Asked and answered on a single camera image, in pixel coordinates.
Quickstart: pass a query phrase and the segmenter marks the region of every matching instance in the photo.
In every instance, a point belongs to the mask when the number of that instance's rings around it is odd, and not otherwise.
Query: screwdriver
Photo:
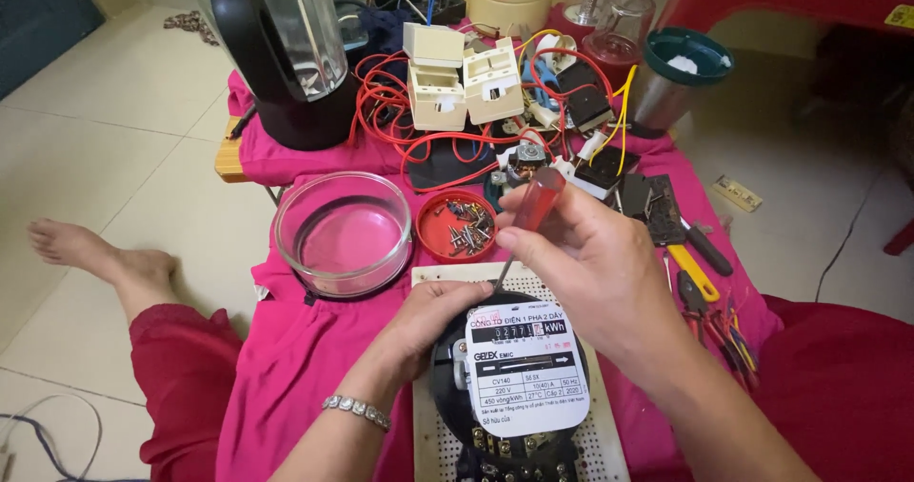
[[[530,183],[527,184],[527,190],[524,193],[524,199],[520,202],[520,208],[515,215],[512,227],[518,227],[525,231],[536,232],[543,218],[548,216],[549,211],[556,204],[558,196],[562,194],[565,188],[565,177],[562,173],[554,168],[542,167],[534,173]],[[498,291],[508,275],[508,268],[514,262],[514,254],[508,257],[502,274],[499,275],[496,282],[495,290]]]
[[[685,227],[685,238],[695,247],[695,251],[697,251],[718,274],[725,277],[732,275],[733,266],[730,265],[730,261],[728,261],[726,257],[724,257],[724,254],[720,253],[720,250],[711,243],[705,233],[700,231],[698,227],[690,226],[688,221],[682,216],[680,216],[679,219],[683,222],[683,227]]]

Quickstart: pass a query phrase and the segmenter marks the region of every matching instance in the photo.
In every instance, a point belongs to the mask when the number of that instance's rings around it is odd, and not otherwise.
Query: red pants
[[[154,305],[130,324],[133,375],[146,395],[153,437],[140,447],[153,482],[212,482],[222,418],[241,340],[225,309]]]
[[[760,352],[752,397],[823,481],[914,479],[914,326],[874,312],[766,297],[784,320]],[[140,449],[153,482],[215,480],[241,341],[224,310],[156,305],[130,326],[153,418]],[[689,480],[687,467],[634,480]]]

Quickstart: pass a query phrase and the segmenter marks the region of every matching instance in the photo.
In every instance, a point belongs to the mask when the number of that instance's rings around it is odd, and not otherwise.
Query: pink cloth
[[[239,91],[243,85],[239,88],[238,82],[239,79],[232,84],[229,79],[232,87],[230,106],[237,106],[245,99],[244,93]],[[235,114],[237,109],[240,107],[230,110]],[[245,130],[241,161],[249,177],[266,184],[294,179],[297,185],[323,172],[365,169],[386,175],[402,189],[399,174],[389,174],[394,164],[387,156],[372,153],[375,148],[383,153],[384,148],[391,147],[376,142],[370,148],[362,145],[363,151],[352,151],[344,146],[328,151],[290,151],[276,144],[263,132],[259,122],[253,120]],[[687,219],[716,223],[714,209],[702,184],[669,137],[656,141],[630,137],[627,148],[642,155],[639,172],[669,174],[679,207]],[[398,172],[398,163],[397,157],[394,172]],[[273,165],[277,166],[276,171],[270,172]],[[479,191],[480,187],[469,189]],[[421,203],[429,196],[403,192],[415,218]],[[730,277],[714,273],[690,246],[688,248],[723,298],[731,293],[734,295],[740,328],[748,344],[758,351],[764,340],[783,324],[752,286],[726,235],[715,227],[708,236],[733,264],[734,273]],[[496,250],[484,261],[506,257],[506,252]],[[419,251],[413,265],[433,263],[427,253]],[[675,279],[677,266],[673,263],[670,268]],[[291,275],[272,238],[266,262],[252,268],[251,273],[257,284],[269,289],[270,296],[258,304],[250,335],[238,360],[238,376],[219,440],[219,482],[258,482],[269,477],[320,413],[324,398],[332,394],[366,345],[397,312],[409,290],[409,277],[405,275],[394,287],[368,301],[318,301],[314,306],[304,305],[304,291]],[[644,392],[624,378],[607,359],[601,359],[600,369],[633,476],[679,464],[681,456],[666,418],[648,401]],[[392,418],[393,429],[387,435],[375,479],[411,480],[409,387],[397,398]]]

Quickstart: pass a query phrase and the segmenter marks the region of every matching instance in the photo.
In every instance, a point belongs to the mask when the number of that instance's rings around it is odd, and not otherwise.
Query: silver bracelet
[[[390,418],[384,416],[384,413],[375,409],[365,402],[360,402],[349,398],[349,396],[340,396],[335,394],[324,400],[321,409],[339,409],[340,411],[351,411],[356,416],[364,416],[365,419],[373,422],[384,429],[384,432],[390,432]]]

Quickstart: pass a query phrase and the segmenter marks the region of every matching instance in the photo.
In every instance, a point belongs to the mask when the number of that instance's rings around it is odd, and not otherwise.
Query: hand
[[[643,223],[568,184],[539,229],[547,239],[510,227],[524,192],[499,201],[496,242],[552,290],[579,336],[635,383],[663,366],[671,348],[695,343]]]
[[[381,330],[363,356],[393,363],[401,385],[428,368],[428,349],[451,319],[492,294],[487,282],[426,281],[412,288],[397,315]]]

